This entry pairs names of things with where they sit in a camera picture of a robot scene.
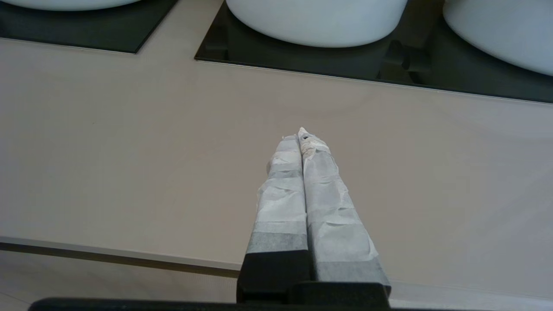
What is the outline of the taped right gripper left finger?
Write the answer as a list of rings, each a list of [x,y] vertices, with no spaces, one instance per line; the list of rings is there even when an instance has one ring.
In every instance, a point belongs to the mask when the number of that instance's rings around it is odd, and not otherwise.
[[[302,153],[285,136],[257,192],[257,214],[237,281],[238,303],[286,303],[289,290],[311,280]]]

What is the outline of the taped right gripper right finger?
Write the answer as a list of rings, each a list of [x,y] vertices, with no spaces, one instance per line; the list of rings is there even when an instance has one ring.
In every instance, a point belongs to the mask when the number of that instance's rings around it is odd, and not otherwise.
[[[300,128],[309,248],[319,282],[391,284],[328,145]]]

